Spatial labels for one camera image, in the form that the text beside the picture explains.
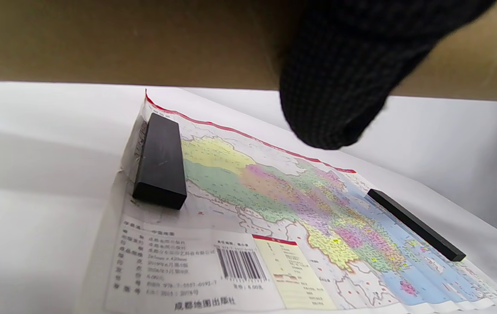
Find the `person's left hand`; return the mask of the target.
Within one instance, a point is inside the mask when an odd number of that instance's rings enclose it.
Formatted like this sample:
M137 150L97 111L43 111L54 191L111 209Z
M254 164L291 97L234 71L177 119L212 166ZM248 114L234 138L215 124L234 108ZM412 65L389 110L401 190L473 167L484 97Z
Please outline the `person's left hand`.
M353 145L435 46L493 0L311 0L281 71L290 129L306 145Z

